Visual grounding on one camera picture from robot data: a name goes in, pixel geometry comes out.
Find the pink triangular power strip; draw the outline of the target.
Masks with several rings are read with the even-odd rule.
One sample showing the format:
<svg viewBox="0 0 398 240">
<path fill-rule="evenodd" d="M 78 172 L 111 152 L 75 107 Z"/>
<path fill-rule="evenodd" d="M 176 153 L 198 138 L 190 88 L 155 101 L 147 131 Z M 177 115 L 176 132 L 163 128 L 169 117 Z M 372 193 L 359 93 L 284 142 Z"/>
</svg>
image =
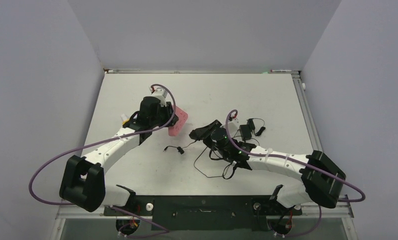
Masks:
<svg viewBox="0 0 398 240">
<path fill-rule="evenodd" d="M 168 135 L 170 137 L 178 136 L 185 123 L 187 122 L 189 115 L 187 112 L 179 108 L 178 106 L 175 108 L 175 115 L 178 117 L 178 120 L 175 122 L 173 126 L 168 127 Z"/>
</svg>

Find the black power adapter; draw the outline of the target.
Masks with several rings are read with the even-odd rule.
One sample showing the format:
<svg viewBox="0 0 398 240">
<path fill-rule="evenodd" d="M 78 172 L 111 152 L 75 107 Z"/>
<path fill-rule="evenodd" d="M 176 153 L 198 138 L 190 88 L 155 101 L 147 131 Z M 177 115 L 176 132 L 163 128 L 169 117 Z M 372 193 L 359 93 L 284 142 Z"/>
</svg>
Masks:
<svg viewBox="0 0 398 240">
<path fill-rule="evenodd" d="M 252 139 L 252 130 L 248 124 L 242 124 L 239 126 L 239 132 L 241 139 L 243 141 L 251 140 Z"/>
</svg>

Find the black TP-Link adapter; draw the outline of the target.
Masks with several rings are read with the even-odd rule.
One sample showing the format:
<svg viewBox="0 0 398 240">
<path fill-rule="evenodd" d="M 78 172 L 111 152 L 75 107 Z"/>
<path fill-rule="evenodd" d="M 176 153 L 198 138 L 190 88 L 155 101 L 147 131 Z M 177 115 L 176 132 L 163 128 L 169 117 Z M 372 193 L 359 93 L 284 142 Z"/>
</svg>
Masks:
<svg viewBox="0 0 398 240">
<path fill-rule="evenodd" d="M 253 119 L 253 118 L 249 118 L 249 119 L 247 120 L 247 125 L 248 125 L 248 127 L 249 127 L 249 129 L 250 129 L 251 132 L 253 132 L 253 131 L 256 129 L 255 123 L 254 123 L 254 119 Z"/>
</svg>

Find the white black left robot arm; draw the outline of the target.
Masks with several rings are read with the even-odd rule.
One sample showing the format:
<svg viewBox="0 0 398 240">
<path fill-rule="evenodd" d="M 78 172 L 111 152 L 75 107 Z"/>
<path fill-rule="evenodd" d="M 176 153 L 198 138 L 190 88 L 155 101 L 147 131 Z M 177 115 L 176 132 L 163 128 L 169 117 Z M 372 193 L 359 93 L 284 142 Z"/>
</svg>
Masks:
<svg viewBox="0 0 398 240">
<path fill-rule="evenodd" d="M 179 121 L 178 107 L 159 97 L 146 96 L 139 110 L 125 119 L 114 140 L 93 151 L 70 157 L 65 166 L 59 196 L 88 212 L 100 206 L 116 206 L 123 215 L 135 211 L 136 193 L 120 184 L 107 185 L 106 173 L 129 151 L 140 146 L 153 130 L 172 128 Z"/>
</svg>

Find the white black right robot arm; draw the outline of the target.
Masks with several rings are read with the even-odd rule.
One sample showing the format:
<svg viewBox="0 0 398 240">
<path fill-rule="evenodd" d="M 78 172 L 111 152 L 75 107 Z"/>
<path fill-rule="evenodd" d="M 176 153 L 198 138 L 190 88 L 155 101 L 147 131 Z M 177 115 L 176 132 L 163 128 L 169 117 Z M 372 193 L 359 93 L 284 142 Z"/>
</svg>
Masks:
<svg viewBox="0 0 398 240">
<path fill-rule="evenodd" d="M 346 174 L 322 151 L 290 154 L 238 141 L 229 138 L 218 120 L 192 130 L 189 137 L 218 152 L 220 159 L 233 164 L 234 169 L 268 171 L 298 180 L 297 185 L 279 185 L 273 191 L 269 207 L 276 214 L 308 202 L 333 209 L 339 201 Z"/>
</svg>

